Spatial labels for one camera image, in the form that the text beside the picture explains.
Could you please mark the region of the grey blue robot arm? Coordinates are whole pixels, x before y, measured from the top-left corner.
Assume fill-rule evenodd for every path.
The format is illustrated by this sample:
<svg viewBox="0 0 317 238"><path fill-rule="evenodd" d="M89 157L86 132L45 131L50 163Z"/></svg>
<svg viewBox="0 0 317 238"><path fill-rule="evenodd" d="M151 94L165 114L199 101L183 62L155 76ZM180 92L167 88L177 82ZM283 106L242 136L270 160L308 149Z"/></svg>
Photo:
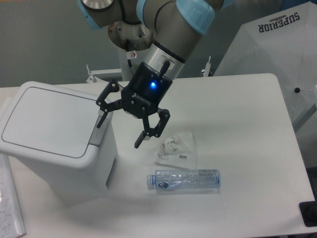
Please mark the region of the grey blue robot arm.
<svg viewBox="0 0 317 238"><path fill-rule="evenodd" d="M229 0L80 0L87 23L100 29L122 21L127 26L152 31L154 40L126 86L111 80L98 96L101 126L108 113L124 110L143 121L134 146L161 136L170 113L159 103L178 76L215 13Z"/></svg>

